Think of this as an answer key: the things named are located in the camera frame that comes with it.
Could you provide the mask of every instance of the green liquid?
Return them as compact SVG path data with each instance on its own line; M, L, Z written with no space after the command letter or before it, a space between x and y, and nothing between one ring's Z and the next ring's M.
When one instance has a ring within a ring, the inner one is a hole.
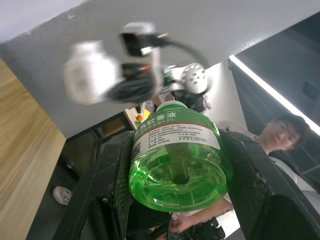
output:
M216 151L198 143L172 143L152 149L132 164L130 191L140 203L158 211L207 207L226 193L226 176Z

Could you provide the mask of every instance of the white sneaker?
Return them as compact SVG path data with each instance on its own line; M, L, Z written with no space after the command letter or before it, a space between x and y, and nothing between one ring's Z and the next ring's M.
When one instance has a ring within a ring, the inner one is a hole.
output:
M62 205L68 205L71 199L72 193L69 189L65 187L56 186L52 191L52 195L58 203Z

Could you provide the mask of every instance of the ceiling light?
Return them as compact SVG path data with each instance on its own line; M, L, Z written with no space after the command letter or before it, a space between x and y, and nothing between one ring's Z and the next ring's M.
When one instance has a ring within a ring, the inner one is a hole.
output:
M257 74L255 74L250 68L248 68L237 57L230 56L229 59L236 64L242 71L244 71L250 78L252 78L257 84L266 90L272 97L274 97L279 103L281 103L286 109L288 109L294 115L302 117L310 128L320 136L320 127L315 124L310 118L304 115L298 108L296 108L291 102L285 99L280 93L274 90L269 84L263 81Z

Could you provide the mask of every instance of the green plastic bottle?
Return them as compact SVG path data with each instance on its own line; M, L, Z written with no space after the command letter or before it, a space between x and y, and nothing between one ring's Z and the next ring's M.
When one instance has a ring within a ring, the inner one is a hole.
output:
M161 104L139 126L131 161L131 194L163 212L207 207L228 192L232 177L216 125L179 101Z

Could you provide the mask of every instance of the bottle label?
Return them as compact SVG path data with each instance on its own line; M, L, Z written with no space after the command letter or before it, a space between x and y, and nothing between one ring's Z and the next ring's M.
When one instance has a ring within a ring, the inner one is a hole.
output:
M176 143L204 144L220 150L215 133L207 126L194 123L159 124L136 137L132 150L132 162L152 149Z

